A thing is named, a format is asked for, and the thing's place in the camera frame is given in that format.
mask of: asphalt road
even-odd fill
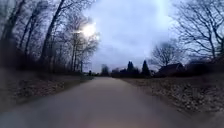
[[[153,96],[112,78],[20,106],[0,116],[0,128],[194,128]]]

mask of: tree trunk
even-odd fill
[[[81,61],[81,67],[80,67],[80,72],[83,72],[83,61]]]
[[[220,50],[220,54],[221,54],[221,56],[224,55],[224,38],[222,39],[222,42],[221,42],[221,50]]]
[[[50,26],[48,27],[48,31],[47,31],[47,34],[46,34],[46,37],[45,37],[45,40],[44,40],[44,44],[43,44],[43,48],[42,48],[42,52],[41,52],[41,57],[40,57],[40,62],[41,64],[43,64],[43,62],[45,61],[46,59],[46,56],[47,56],[47,46],[48,46],[48,43],[49,43],[49,38],[51,36],[51,33],[53,31],[53,28],[54,28],[54,25],[55,25],[55,22],[57,21],[58,19],[58,16],[61,12],[61,9],[62,9],[62,5],[64,4],[65,0],[61,0],[59,6],[58,6],[58,9],[57,11],[55,12],[54,16],[53,16],[53,19],[50,23]]]
[[[72,49],[72,62],[71,62],[71,71],[74,69],[74,56],[75,56],[75,48]]]
[[[27,24],[26,24],[26,27],[25,27],[25,30],[24,30],[24,32],[23,32],[22,38],[21,38],[21,40],[20,40],[20,43],[19,43],[19,48],[20,48],[20,49],[22,49],[23,41],[24,41],[25,35],[26,35],[27,31],[28,31],[28,27],[29,27],[29,25],[30,25],[30,22],[31,22],[31,17],[30,17],[30,19],[28,20],[28,22],[27,22]]]
[[[31,38],[31,35],[32,35],[32,32],[33,32],[33,26],[31,26],[30,28],[30,31],[29,31],[29,34],[28,34],[28,38],[27,38],[27,41],[26,41],[26,46],[25,46],[25,56],[28,55],[28,46],[29,46],[29,43],[30,43],[30,38]]]
[[[13,29],[16,25],[18,17],[20,16],[22,8],[26,3],[25,1],[26,0],[22,0],[19,3],[18,8],[15,7],[13,9],[13,12],[11,13],[9,19],[7,20],[7,22],[4,26],[2,36],[0,39],[0,59],[1,59],[0,64],[1,64],[1,66],[11,65],[12,62],[10,62],[8,58],[12,58],[15,55],[12,53],[14,51],[12,49],[15,48],[15,46],[12,45],[12,43],[10,42],[10,39],[12,37]]]
[[[212,57],[213,57],[213,59],[215,59],[216,58],[216,53],[215,53],[216,50],[215,50],[215,46],[214,46],[214,44],[212,42],[212,36],[211,36],[211,34],[210,34],[210,38],[209,38],[209,43],[211,45]]]
[[[76,69],[77,69],[77,50],[78,50],[78,46],[75,46],[74,72],[76,72]]]

